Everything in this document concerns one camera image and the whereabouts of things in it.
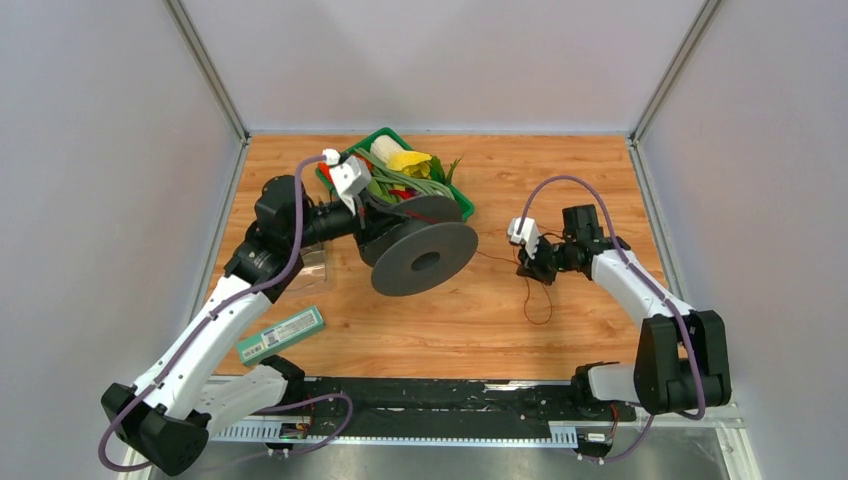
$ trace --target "wooden table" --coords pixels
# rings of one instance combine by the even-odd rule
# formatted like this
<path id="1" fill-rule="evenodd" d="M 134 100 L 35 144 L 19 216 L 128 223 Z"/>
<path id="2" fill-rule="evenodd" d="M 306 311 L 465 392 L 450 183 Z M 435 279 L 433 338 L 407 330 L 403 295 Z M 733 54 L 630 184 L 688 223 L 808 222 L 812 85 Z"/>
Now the wooden table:
<path id="1" fill-rule="evenodd" d="M 454 184 L 474 202 L 469 219 L 480 237 L 479 251 L 513 258 L 505 231 L 527 196 L 542 180 L 569 173 L 587 180 L 609 206 L 619 236 L 645 268 L 662 279 L 659 258 L 639 187 L 625 148 L 616 136 L 467 136 L 405 137 L 416 149 L 444 161 L 464 156 Z M 235 203 L 224 234 L 217 278 L 254 220 L 253 204 L 266 180 L 291 174 L 303 158 L 324 148 L 342 150 L 361 136 L 258 136 L 253 138 Z M 316 201 L 327 190 L 312 169 L 304 182 Z M 564 207 L 589 203 L 576 184 L 554 183 L 536 197 L 530 215 L 561 232 Z M 370 268 L 359 259 L 353 238 L 327 244 L 330 291 L 281 298 L 244 337 L 310 305 L 327 328 L 283 351 L 314 376 L 423 377 L 480 379 L 568 379 L 575 367 L 598 361 L 632 362 L 638 331 L 606 292 L 582 274 L 560 274 L 547 287 L 553 317 L 534 325 L 524 317 L 527 295 L 515 265 L 475 255 L 455 277 L 425 293 L 403 298 L 377 294 Z M 531 282 L 527 313 L 541 323 L 548 316 L 543 287 Z M 235 350 L 219 374 L 242 374 Z"/>

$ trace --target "cable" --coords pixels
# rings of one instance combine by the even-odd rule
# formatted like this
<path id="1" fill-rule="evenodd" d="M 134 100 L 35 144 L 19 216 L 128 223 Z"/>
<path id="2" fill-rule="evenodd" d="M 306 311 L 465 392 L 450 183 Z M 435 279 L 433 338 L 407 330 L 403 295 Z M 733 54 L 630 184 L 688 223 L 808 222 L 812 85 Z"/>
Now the cable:
<path id="1" fill-rule="evenodd" d="M 200 323 L 197 324 L 197 327 L 195 327 L 195 329 L 192 330 L 191 333 L 189 333 L 189 335 L 186 337 L 185 341 L 183 341 L 183 343 L 179 346 L 179 348 L 177 348 L 177 351 L 174 352 L 174 355 L 171 356 L 171 359 L 168 360 L 168 363 L 166 363 L 165 366 L 162 367 L 162 370 L 159 372 L 159 374 L 156 375 L 156 377 L 153 378 L 153 381 L 151 381 L 150 385 L 148 385 L 144 390 L 141 391 L 140 394 L 138 394 L 134 399 L 132 399 L 132 401 L 130 401 L 130 403 L 127 404 L 127 406 L 124 407 L 120 412 L 118 412 L 118 414 L 115 416 L 115 418 L 109 423 L 109 426 L 106 428 L 106 431 L 103 433 L 103 436 L 100 438 L 100 443 L 98 444 L 98 447 L 97 447 L 97 456 L 100 459 L 100 463 L 103 464 L 104 467 L 106 467 L 106 468 L 108 468 L 112 471 L 115 471 L 115 472 L 127 473 L 127 472 L 135 472 L 135 471 L 147 468 L 151 465 L 151 462 L 149 462 L 149 461 L 144 462 L 144 463 L 139 463 L 137 465 L 119 465 L 117 463 L 112 462 L 106 454 L 106 444 L 109 441 L 109 437 L 111 437 L 112 434 L 115 433 L 115 431 L 118 429 L 118 426 L 121 424 L 121 422 L 124 421 L 124 419 L 127 417 L 127 415 L 129 415 L 129 413 L 131 411 L 133 411 L 133 409 L 136 406 L 138 406 L 142 401 L 144 401 L 144 399 L 148 395 L 150 395 L 150 393 L 153 391 L 154 388 L 156 388 L 157 385 L 162 383 L 162 380 L 164 380 L 168 376 L 168 374 L 174 368 L 174 365 L 176 365 L 176 363 L 182 358 L 182 356 L 185 354 L 186 350 L 188 350 L 189 346 L 191 346 L 192 342 L 194 342 L 194 340 L 200 335 L 200 332 L 202 332 L 203 329 L 206 328 L 207 325 L 209 325 L 209 323 L 212 321 L 213 318 L 217 317 L 218 314 L 220 314 L 225 308 L 232 305 L 233 302 L 235 302 L 236 300 L 238 300 L 238 299 L 240 299 L 240 298 L 242 298 L 246 295 L 251 295 L 251 294 L 254 294 L 254 293 L 261 292 L 262 290 L 273 287 L 274 285 L 280 283 L 294 269 L 294 265 L 297 262 L 297 256 L 300 252 L 300 245 L 301 245 L 301 242 L 303 240 L 303 216 L 304 216 L 304 214 L 303 214 L 303 188 L 301 188 L 301 185 L 302 185 L 301 174 L 303 173 L 303 169 L 306 168 L 306 166 L 313 164 L 313 163 L 321 162 L 323 160 L 324 160 L 323 155 L 310 157 L 310 158 L 307 158 L 306 160 L 300 162 L 297 165 L 297 168 L 295 169 L 295 173 L 294 173 L 294 184 L 295 184 L 295 189 L 294 189 L 294 192 L 295 192 L 294 193 L 294 195 L 295 195 L 294 243 L 292 245 L 291 256 L 289 257 L 289 261 L 288 261 L 288 263 L 286 263 L 285 268 L 283 268 L 283 270 L 279 274 L 277 274 L 277 276 L 275 276 L 274 278 L 272 278 L 268 281 L 262 282 L 260 284 L 254 285 L 250 288 L 244 289 L 241 292 L 238 292 L 238 293 L 230 296 L 229 298 L 224 299 L 224 301 L 222 301 L 220 304 L 218 304 L 218 306 L 216 306 L 215 308 L 210 310 L 209 314 L 206 317 L 204 317 L 203 320 L 200 321 Z"/>
<path id="2" fill-rule="evenodd" d="M 671 311 L 672 315 L 674 315 L 674 319 L 677 321 L 677 328 L 680 329 L 680 337 L 683 339 L 683 347 L 686 349 L 686 355 L 689 357 L 689 368 L 692 371 L 692 378 L 695 383 L 695 395 L 698 401 L 698 411 L 697 413 L 691 414 L 688 412 L 680 412 L 680 416 L 684 418 L 688 418 L 690 420 L 700 420 L 704 418 L 704 414 L 707 409 L 707 401 L 704 398 L 704 384 L 701 380 L 700 370 L 698 369 L 698 361 L 695 358 L 695 350 L 692 348 L 692 340 L 689 338 L 689 334 L 686 330 L 686 323 L 683 321 L 683 315 L 680 314 L 680 311 L 677 309 L 677 306 L 673 301 L 670 301 L 668 297 L 665 296 L 663 291 L 654 283 L 648 275 L 642 273 L 642 270 L 639 268 L 633 267 L 633 264 L 630 262 L 630 259 L 627 257 L 627 254 L 624 253 L 624 249 L 621 248 L 621 245 L 618 243 L 618 238 L 615 235 L 615 229 L 612 226 L 612 217 L 609 214 L 609 210 L 607 210 L 607 205 L 604 203 L 604 200 L 601 198 L 601 195 L 595 190 L 594 187 L 589 185 L 586 181 L 581 178 L 572 176 L 572 175 L 557 175 L 551 177 L 536 187 L 533 190 L 533 193 L 530 194 L 530 197 L 527 199 L 527 203 L 524 205 L 524 211 L 521 213 L 521 220 L 518 222 L 517 233 L 521 233 L 521 228 L 524 226 L 524 219 L 527 218 L 527 212 L 530 210 L 530 204 L 533 203 L 533 199 L 536 198 L 536 195 L 542 190 L 542 188 L 554 181 L 557 180 L 569 180 L 572 182 L 579 183 L 582 185 L 589 193 L 595 197 L 595 200 L 598 202 L 598 205 L 601 207 L 601 211 L 604 214 L 604 219 L 606 220 L 607 230 L 609 231 L 610 238 L 612 239 L 612 244 L 615 247 L 616 252 L 618 252 L 618 256 L 621 257 L 621 261 L 627 266 L 627 268 L 633 272 L 642 283 L 645 284 L 651 291 L 658 297 L 662 299 L 662 304 L 668 307 Z"/>
<path id="3" fill-rule="evenodd" d="M 476 250 L 476 252 L 479 253 L 480 255 L 483 255 L 484 257 L 491 258 L 492 260 L 503 260 L 504 262 L 509 262 L 513 265 L 520 265 L 518 260 L 510 260 L 508 258 L 496 257 L 494 255 L 489 255 L 488 253 L 483 253 L 480 250 Z M 549 307 L 548 318 L 545 319 L 544 322 L 534 322 L 533 320 L 530 320 L 530 315 L 527 313 L 527 302 L 530 301 L 530 281 L 527 280 L 527 277 L 521 277 L 521 278 L 524 279 L 524 286 L 527 287 L 527 296 L 524 297 L 524 319 L 527 320 L 528 322 L 532 323 L 533 325 L 536 325 L 536 326 L 542 326 L 542 325 L 547 324 L 548 322 L 551 321 L 551 318 L 553 318 L 553 316 L 554 316 L 554 302 L 553 302 L 553 300 L 551 300 L 551 295 L 548 293 L 548 289 L 545 288 L 544 284 L 542 284 L 542 291 L 544 291 L 545 296 L 548 297 L 548 307 Z"/>
<path id="4" fill-rule="evenodd" d="M 651 424 L 653 424 L 653 423 L 654 423 L 654 416 L 651 415 L 650 417 L 648 417 L 648 421 L 645 422 L 645 428 L 643 428 L 642 431 L 639 432 L 639 436 L 636 437 L 636 440 L 634 440 L 633 443 L 629 447 L 627 447 L 627 450 L 619 453 L 618 455 L 600 458 L 600 457 L 592 457 L 592 456 L 589 456 L 589 455 L 579 454 L 577 456 L 577 459 L 582 460 L 582 459 L 585 458 L 586 460 L 589 461 L 589 463 L 593 463 L 595 465 L 603 465 L 605 463 L 613 463 L 613 462 L 618 462 L 618 461 L 624 460 L 625 458 L 629 457 L 630 454 L 632 454 L 634 451 L 636 451 L 637 448 L 639 448 L 639 445 L 642 444 L 642 440 L 645 440 L 645 437 L 648 435 L 648 430 L 651 429 Z"/>
<path id="5" fill-rule="evenodd" d="M 615 432 L 618 429 L 618 409 L 615 408 L 614 403 L 610 403 L 610 410 L 612 410 L 612 428 L 610 429 L 610 440 L 615 438 Z"/>
<path id="6" fill-rule="evenodd" d="M 285 411 L 288 411 L 288 410 L 294 410 L 296 408 L 305 407 L 307 405 L 312 405 L 314 407 L 314 405 L 318 402 L 321 402 L 321 401 L 324 401 L 324 400 L 333 400 L 333 399 L 336 399 L 336 398 L 340 398 L 340 399 L 344 400 L 345 402 L 347 402 L 347 414 L 345 415 L 345 419 L 344 419 L 344 421 L 342 421 L 341 425 L 339 425 L 339 427 L 336 428 L 336 430 L 333 433 L 327 435 L 327 437 L 324 438 L 323 440 L 321 440 L 320 442 L 314 443 L 314 444 L 312 444 L 312 445 L 310 445 L 306 448 L 301 448 L 301 449 L 297 449 L 297 450 L 284 449 L 284 450 L 272 450 L 272 451 L 262 451 L 262 452 L 251 453 L 251 454 L 245 455 L 241 458 L 237 458 L 237 459 L 232 460 L 230 462 L 224 463 L 222 465 L 215 465 L 213 467 L 207 467 L 207 468 L 200 469 L 199 472 L 211 472 L 211 471 L 214 471 L 214 470 L 221 470 L 221 469 L 229 468 L 229 467 L 232 467 L 234 465 L 238 465 L 238 464 L 250 461 L 250 460 L 270 456 L 273 453 L 284 453 L 286 455 L 286 457 L 288 457 L 289 455 L 303 455 L 305 453 L 314 452 L 315 450 L 318 450 L 319 448 L 326 447 L 327 444 L 329 444 L 330 442 L 335 440 L 336 437 L 338 437 L 339 434 L 342 433 L 342 431 L 344 431 L 345 428 L 347 428 L 347 425 L 348 425 L 348 423 L 350 423 L 350 419 L 353 416 L 353 400 L 351 400 L 351 398 L 349 396 L 345 395 L 344 393 L 328 393 L 326 395 L 321 395 L 319 397 L 310 398 L 310 399 L 304 400 L 302 402 L 292 403 L 292 404 L 289 404 L 289 405 L 281 405 L 281 406 L 278 406 L 278 407 L 263 408 L 262 410 L 259 410 L 258 412 L 256 412 L 257 415 L 264 415 L 264 414 L 269 414 L 269 413 L 281 413 L 281 412 L 285 412 Z"/>
<path id="7" fill-rule="evenodd" d="M 336 430 L 333 433 L 327 435 L 320 442 L 314 443 L 314 444 L 312 444 L 312 445 L 310 445 L 306 448 L 301 448 L 301 449 L 298 449 L 298 450 L 292 450 L 291 452 L 289 452 L 290 455 L 303 455 L 304 453 L 314 452 L 315 450 L 318 450 L 319 448 L 323 448 L 323 447 L 327 446 L 328 443 L 332 442 L 336 437 L 339 436 L 340 433 L 342 433 L 342 431 L 344 431 L 344 429 L 347 427 L 347 424 L 350 423 L 351 417 L 353 417 L 353 400 L 351 400 L 350 397 L 348 397 L 344 393 L 328 393 L 326 395 L 321 395 L 321 396 L 318 396 L 318 397 L 315 397 L 315 398 L 310 398 L 309 400 L 304 400 L 302 402 L 292 403 L 290 405 L 282 405 L 282 406 L 279 406 L 279 407 L 263 408 L 262 410 L 259 410 L 256 413 L 258 413 L 258 414 L 280 413 L 280 412 L 285 412 L 285 411 L 288 411 L 288 410 L 294 410 L 295 408 L 300 408 L 300 407 L 305 407 L 307 405 L 312 405 L 312 404 L 315 404 L 315 403 L 318 403 L 318 402 L 321 402 L 321 401 L 324 401 L 324 400 L 332 401 L 334 398 L 340 398 L 340 399 L 344 400 L 345 402 L 347 402 L 347 414 L 345 415 L 344 421 L 342 421 L 342 424 L 339 425 L 339 427 L 336 428 Z"/>

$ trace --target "white bracket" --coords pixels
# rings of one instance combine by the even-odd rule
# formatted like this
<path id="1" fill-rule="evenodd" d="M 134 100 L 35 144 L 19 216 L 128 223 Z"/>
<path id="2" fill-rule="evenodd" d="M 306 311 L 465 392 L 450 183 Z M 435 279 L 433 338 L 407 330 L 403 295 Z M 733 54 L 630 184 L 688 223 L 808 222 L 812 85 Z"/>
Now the white bracket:
<path id="1" fill-rule="evenodd" d="M 536 226 L 536 220 L 530 217 L 524 219 L 524 225 L 521 226 L 521 231 L 518 229 L 518 224 L 521 218 L 513 218 L 509 222 L 509 227 L 506 229 L 506 236 L 509 238 L 509 243 L 512 245 L 522 246 L 530 258 L 536 258 L 536 249 L 539 246 L 539 227 Z"/>
<path id="2" fill-rule="evenodd" d="M 328 156 L 327 150 L 324 150 L 324 156 L 327 158 L 327 165 L 331 165 L 331 156 Z M 330 166 L 330 179 L 333 181 L 333 186 L 336 188 L 336 193 L 339 199 L 347 206 L 350 213 L 356 215 L 356 205 L 353 198 L 359 195 L 359 192 L 368 188 L 371 183 L 371 172 L 365 163 L 357 157 L 349 157 L 344 163 L 338 163 L 338 158 L 334 159 L 335 166 Z"/>

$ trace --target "plastic basket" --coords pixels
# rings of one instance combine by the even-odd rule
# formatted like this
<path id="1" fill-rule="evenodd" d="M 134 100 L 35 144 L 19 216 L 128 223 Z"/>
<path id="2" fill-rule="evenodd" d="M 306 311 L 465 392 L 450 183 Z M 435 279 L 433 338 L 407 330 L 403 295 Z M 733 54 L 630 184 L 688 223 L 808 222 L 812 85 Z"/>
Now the plastic basket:
<path id="1" fill-rule="evenodd" d="M 357 148 L 363 148 L 365 150 L 370 151 L 371 144 L 374 143 L 374 140 L 376 140 L 377 137 L 381 135 L 388 135 L 401 147 L 405 148 L 406 150 L 413 150 L 413 148 L 410 147 L 409 144 L 406 143 L 406 141 L 404 141 L 404 139 L 401 138 L 400 135 L 395 133 L 394 130 L 389 127 L 383 127 L 377 130 L 376 132 L 372 133 L 371 135 L 368 135 L 367 137 L 363 138 L 358 143 L 348 148 L 346 151 L 353 152 Z M 328 179 L 324 176 L 323 173 L 321 173 L 321 170 L 316 168 L 315 175 L 317 175 L 318 178 L 321 179 L 321 182 L 324 183 L 328 190 L 330 190 L 331 192 L 334 191 L 332 182 L 330 182 L 330 179 Z M 471 203 L 471 200 L 469 200 L 468 197 L 463 195 L 462 192 L 460 192 L 459 189 L 457 189 L 453 185 L 448 185 L 448 188 L 450 188 L 451 192 L 453 192 L 453 196 L 456 199 L 456 202 L 459 203 L 459 208 L 462 210 L 462 221 L 464 222 L 468 220 L 468 217 L 474 214 L 474 204 Z"/>

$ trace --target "white wall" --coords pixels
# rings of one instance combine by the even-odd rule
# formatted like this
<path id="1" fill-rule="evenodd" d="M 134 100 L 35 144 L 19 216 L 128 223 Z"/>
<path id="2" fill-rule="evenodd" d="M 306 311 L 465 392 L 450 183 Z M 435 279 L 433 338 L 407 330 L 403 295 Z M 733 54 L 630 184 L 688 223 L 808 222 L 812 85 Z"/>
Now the white wall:
<path id="1" fill-rule="evenodd" d="M 0 3 L 0 478 L 114 478 L 100 395 L 187 322 L 237 142 L 162 2 Z"/>
<path id="2" fill-rule="evenodd" d="M 629 131 L 702 0 L 186 0 L 251 130 Z"/>
<path id="3" fill-rule="evenodd" d="M 848 3 L 729 0 L 645 142 L 764 478 L 848 469 Z"/>

